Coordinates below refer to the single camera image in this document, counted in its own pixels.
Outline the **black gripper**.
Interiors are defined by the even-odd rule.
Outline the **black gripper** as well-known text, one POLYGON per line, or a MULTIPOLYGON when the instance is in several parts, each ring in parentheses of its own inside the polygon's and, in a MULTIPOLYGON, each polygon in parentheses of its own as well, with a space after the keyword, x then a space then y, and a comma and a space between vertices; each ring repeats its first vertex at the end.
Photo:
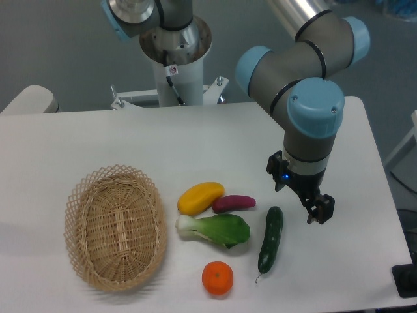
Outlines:
POLYGON ((325 161, 283 159, 283 151, 279 150, 268 158, 266 165, 266 172, 272 176, 276 192, 286 185, 298 195, 308 212, 308 224, 324 224, 333 216, 335 199, 328 194, 320 194, 319 189, 326 170, 325 161))

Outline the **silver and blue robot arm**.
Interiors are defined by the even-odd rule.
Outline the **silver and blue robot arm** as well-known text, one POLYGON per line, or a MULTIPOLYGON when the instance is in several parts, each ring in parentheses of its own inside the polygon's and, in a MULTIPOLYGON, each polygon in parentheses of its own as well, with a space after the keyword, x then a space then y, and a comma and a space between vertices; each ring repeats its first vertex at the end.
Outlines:
MULTIPOLYGON (((308 221, 324 223, 335 201, 321 193, 320 185, 345 104, 329 77, 367 55, 369 31, 361 20, 337 17, 324 1, 269 5, 294 46, 282 54, 265 46, 250 48, 238 60, 235 79, 284 131, 283 148, 266 167, 276 190, 292 189, 308 221)), ((202 61, 212 35, 191 1, 102 1, 101 7, 121 40, 139 37, 154 66, 160 106, 204 102, 202 61)))

